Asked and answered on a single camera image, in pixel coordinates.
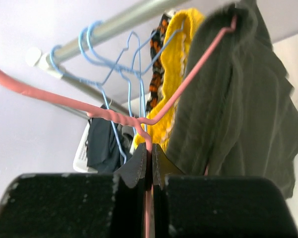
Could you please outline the pink wire hanger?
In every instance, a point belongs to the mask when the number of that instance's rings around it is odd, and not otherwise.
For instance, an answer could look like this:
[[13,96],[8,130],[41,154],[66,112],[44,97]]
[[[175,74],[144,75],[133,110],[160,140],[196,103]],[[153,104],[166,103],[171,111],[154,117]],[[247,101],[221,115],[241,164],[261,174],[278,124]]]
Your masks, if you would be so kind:
[[164,105],[161,111],[153,118],[134,118],[124,116],[120,113],[116,113],[113,110],[102,109],[84,102],[80,102],[74,99],[70,99],[58,94],[50,93],[45,90],[38,89],[36,87],[29,86],[25,83],[19,82],[12,77],[5,74],[0,70],[0,85],[5,87],[6,89],[16,92],[18,94],[28,96],[34,99],[38,99],[45,102],[55,103],[62,106],[72,107],[74,109],[82,110],[87,112],[89,116],[103,118],[106,120],[110,120],[115,123],[119,123],[121,125],[129,125],[136,128],[138,134],[140,134],[146,141],[146,149],[147,149],[147,168],[146,168],[146,181],[149,183],[149,187],[146,189],[145,196],[145,213],[144,213],[144,237],[150,237],[150,207],[152,201],[152,173],[149,171],[149,165],[151,163],[151,154],[152,154],[152,139],[147,134],[143,128],[142,124],[154,125],[168,112],[171,106],[176,102],[176,100],[181,96],[185,88],[192,81],[194,76],[199,72],[200,68],[207,61],[209,56],[213,53],[217,45],[220,43],[221,39],[224,37],[226,33],[233,32],[236,29],[237,16],[234,15],[231,20],[231,24],[229,27],[223,27],[218,32],[210,46],[201,56],[199,61],[195,64],[192,70],[188,73],[187,77],[184,79],[182,84],[178,87],[176,92],[171,96],[168,102]]

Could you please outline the yellow shorts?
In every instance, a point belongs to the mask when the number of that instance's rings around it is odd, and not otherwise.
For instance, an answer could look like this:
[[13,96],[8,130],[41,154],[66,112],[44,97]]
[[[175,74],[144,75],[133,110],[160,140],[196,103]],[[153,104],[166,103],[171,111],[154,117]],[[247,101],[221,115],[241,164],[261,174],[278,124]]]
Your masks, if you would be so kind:
[[148,119],[161,111],[181,85],[193,37],[203,20],[204,16],[195,8],[180,10],[171,18],[163,47],[155,57],[160,56],[164,68],[162,100],[147,114]]

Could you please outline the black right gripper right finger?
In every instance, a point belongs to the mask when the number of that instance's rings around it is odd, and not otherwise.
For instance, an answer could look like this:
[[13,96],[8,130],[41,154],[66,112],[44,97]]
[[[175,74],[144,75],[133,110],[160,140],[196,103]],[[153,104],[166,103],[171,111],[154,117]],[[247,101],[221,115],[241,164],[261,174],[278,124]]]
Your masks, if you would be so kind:
[[152,147],[157,238],[297,238],[273,182],[260,177],[186,176]]

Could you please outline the olive green shorts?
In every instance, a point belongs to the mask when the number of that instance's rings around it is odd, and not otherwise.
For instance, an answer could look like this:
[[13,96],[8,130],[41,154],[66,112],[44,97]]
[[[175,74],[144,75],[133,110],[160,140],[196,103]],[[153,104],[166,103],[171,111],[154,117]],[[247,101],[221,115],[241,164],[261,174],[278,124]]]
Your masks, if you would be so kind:
[[166,156],[187,175],[261,176],[291,198],[298,111],[256,1],[231,3],[208,16],[193,37],[186,71],[234,16],[236,29],[179,98]]

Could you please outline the dark navy shorts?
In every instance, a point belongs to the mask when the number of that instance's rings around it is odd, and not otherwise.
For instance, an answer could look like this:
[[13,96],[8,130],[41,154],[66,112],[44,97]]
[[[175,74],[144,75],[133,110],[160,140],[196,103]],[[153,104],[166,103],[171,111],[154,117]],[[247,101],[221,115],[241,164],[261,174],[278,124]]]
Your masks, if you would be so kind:
[[102,118],[89,119],[85,143],[87,166],[99,174],[116,171],[132,156],[123,146],[121,126]]

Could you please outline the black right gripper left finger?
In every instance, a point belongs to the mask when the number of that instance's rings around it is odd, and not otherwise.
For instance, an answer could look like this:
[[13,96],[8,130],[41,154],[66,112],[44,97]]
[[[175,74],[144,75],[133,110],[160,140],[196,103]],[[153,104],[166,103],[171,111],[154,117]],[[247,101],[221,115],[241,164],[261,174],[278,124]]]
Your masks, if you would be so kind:
[[0,238],[143,238],[147,150],[114,173],[23,174],[0,200]]

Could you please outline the grey shorts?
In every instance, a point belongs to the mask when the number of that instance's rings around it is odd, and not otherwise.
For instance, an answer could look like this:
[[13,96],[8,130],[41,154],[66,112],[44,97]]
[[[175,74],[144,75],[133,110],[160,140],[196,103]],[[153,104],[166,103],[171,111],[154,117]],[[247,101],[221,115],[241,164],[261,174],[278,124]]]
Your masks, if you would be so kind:
[[122,138],[123,138],[123,146],[125,148],[126,151],[128,151],[130,154],[134,153],[135,150],[135,146],[134,146],[134,136],[135,136],[135,132],[134,132],[134,128],[127,126],[127,125],[123,125],[121,126],[120,129]]

